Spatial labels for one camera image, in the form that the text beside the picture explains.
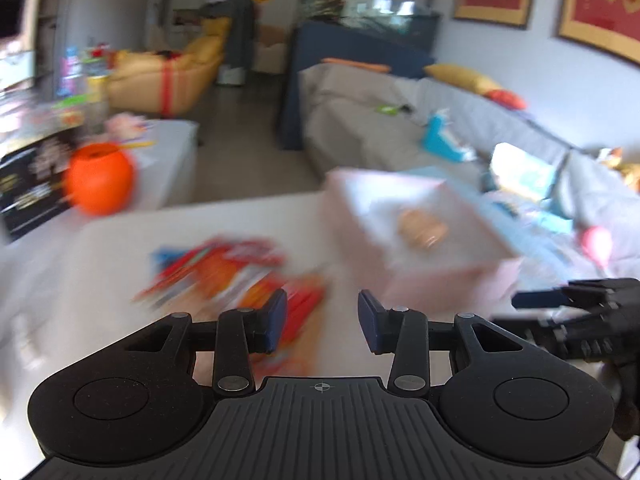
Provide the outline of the orange cushion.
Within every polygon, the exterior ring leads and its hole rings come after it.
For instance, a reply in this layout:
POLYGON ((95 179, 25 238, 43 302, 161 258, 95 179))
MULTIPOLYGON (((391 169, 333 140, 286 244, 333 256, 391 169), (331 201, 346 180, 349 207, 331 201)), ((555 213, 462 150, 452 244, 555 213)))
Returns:
POLYGON ((516 93, 509 90, 490 90, 484 94, 484 97, 488 100, 491 100, 492 102, 499 104, 504 108, 507 108, 508 110, 517 110, 518 112, 521 112, 522 110, 526 110, 527 108, 526 101, 516 93))

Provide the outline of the yellow cushion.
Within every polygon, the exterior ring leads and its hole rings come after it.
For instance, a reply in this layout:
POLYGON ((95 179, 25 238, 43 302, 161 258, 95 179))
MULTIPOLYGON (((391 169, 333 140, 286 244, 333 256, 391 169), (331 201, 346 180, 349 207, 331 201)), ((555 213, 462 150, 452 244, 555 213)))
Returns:
POLYGON ((494 90, 502 90, 503 86, 490 77, 456 64, 432 64, 424 67, 424 73, 444 84, 450 84, 471 93, 484 96, 494 90))

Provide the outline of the glass aquarium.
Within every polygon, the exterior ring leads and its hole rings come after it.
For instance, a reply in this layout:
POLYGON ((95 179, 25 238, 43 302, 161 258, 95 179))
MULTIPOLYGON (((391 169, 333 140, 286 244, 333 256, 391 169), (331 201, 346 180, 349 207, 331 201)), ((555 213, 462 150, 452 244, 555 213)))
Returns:
POLYGON ((296 18, 363 32, 431 53, 442 14, 434 0, 297 0, 296 18))

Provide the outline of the blue cabinet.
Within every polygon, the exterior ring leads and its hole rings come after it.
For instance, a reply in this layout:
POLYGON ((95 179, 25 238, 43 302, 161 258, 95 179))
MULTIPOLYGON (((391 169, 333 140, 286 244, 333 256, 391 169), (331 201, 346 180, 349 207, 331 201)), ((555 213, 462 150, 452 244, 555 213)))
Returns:
POLYGON ((370 30, 300 23, 294 29, 276 120, 280 147, 306 148, 306 121, 325 100, 390 102, 393 98, 384 88, 390 78, 420 78, 422 68, 434 62, 430 51, 370 30))

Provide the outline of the grey sofa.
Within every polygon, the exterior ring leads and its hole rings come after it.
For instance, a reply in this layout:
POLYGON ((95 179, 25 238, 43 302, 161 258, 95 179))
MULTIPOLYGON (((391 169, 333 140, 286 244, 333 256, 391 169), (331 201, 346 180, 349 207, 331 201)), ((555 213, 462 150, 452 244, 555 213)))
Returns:
POLYGON ((405 171, 437 166, 477 188, 497 146, 549 166, 544 197, 578 226, 602 226, 614 240, 616 275, 639 273, 639 196, 592 156, 572 148, 524 115, 437 79, 409 79, 360 68, 317 64, 298 74, 305 148, 323 171, 354 167, 405 171), (455 164, 423 146, 427 124, 445 117, 444 133, 474 155, 455 164))

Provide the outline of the orange pumpkin bucket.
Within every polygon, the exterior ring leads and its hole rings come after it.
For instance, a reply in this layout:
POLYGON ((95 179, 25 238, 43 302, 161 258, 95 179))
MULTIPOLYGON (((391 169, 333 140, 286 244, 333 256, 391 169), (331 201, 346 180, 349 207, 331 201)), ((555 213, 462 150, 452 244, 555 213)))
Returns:
POLYGON ((90 143, 78 148, 64 174, 70 203, 90 216, 109 216, 124 210, 134 195, 136 167, 114 143, 90 143))

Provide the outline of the red spicy strip pack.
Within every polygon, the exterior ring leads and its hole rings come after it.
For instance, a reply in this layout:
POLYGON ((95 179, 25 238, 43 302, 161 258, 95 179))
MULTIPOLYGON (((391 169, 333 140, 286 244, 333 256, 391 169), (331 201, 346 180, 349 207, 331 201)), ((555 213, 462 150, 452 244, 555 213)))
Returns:
POLYGON ((186 278, 198 285, 207 299, 213 299, 218 292, 230 292, 233 280, 242 271, 278 270, 285 264, 286 255, 268 238, 218 235, 189 249, 157 249, 152 259, 156 274, 134 301, 158 297, 186 278))

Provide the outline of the pink plush toy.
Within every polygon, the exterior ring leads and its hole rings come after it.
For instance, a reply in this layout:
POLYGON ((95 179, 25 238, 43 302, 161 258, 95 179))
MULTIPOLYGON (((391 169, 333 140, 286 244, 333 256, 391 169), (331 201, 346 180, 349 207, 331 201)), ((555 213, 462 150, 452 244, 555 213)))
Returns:
POLYGON ((104 129, 111 141, 131 143, 142 140, 149 130, 149 125, 144 116, 125 112, 108 118, 104 129))

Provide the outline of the black plum snack bag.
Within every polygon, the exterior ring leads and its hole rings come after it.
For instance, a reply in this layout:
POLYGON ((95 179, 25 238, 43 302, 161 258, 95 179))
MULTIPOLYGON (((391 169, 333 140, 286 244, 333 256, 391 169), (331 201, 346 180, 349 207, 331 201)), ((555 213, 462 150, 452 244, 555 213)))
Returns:
POLYGON ((29 143, 1 159, 1 227, 11 242, 70 208, 65 175, 81 128, 29 143))

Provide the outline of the large red roast duck bag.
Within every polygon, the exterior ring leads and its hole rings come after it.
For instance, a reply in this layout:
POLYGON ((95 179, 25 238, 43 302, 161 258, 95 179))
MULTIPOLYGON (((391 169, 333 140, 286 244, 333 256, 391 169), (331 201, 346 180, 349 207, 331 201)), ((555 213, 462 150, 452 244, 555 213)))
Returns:
POLYGON ((307 376, 314 370, 324 322, 328 282, 323 274, 271 272, 244 292, 250 310, 245 336, 257 373, 307 376))

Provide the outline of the round cake clear wrapper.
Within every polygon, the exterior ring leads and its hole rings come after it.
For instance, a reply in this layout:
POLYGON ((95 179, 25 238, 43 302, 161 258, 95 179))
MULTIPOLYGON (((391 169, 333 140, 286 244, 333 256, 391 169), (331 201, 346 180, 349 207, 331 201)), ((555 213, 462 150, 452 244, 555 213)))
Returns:
POLYGON ((429 250, 446 238, 445 222, 422 209, 404 209, 397 221, 398 234, 410 246, 429 250))

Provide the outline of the pink gift box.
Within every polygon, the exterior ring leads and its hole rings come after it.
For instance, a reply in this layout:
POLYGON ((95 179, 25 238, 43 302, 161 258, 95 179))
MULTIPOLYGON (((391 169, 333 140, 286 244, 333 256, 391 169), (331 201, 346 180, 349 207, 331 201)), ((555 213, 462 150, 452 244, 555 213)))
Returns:
POLYGON ((322 211, 358 286, 387 307, 472 311, 518 281, 521 256, 444 178, 334 169, 322 211))

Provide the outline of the white side table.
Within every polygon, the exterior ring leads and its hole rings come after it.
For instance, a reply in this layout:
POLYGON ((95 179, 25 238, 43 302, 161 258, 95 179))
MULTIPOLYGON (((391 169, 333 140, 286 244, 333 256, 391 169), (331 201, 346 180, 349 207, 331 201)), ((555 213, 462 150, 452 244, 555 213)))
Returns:
POLYGON ((152 145, 130 151, 138 173, 128 210, 149 211, 191 203, 198 158, 198 124, 154 119, 149 121, 149 127, 146 140, 152 145))

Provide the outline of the dark coat on stand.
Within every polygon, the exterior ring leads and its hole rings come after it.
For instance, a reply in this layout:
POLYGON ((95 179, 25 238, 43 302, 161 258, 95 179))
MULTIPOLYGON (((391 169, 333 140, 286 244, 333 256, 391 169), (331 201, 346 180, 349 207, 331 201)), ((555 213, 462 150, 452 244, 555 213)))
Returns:
POLYGON ((205 3, 198 10, 202 18, 230 18, 231 27, 224 47, 224 65, 250 70, 254 61, 256 9, 253 0, 224 0, 205 3))

